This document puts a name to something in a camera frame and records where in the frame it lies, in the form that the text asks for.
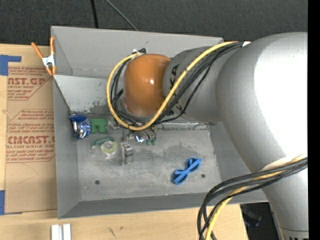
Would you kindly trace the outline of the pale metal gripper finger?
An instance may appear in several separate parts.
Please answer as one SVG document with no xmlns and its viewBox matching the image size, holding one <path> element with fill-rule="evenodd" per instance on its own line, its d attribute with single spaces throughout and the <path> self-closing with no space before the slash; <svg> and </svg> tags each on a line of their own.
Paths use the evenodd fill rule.
<svg viewBox="0 0 320 240">
<path fill-rule="evenodd" d="M 127 143 L 122 142 L 120 145 L 120 151 L 121 151 L 121 162 L 120 164 L 122 166 L 127 164 Z"/>
<path fill-rule="evenodd" d="M 124 145 L 124 163 L 129 164 L 134 160 L 134 149 L 130 144 Z"/>
</svg>

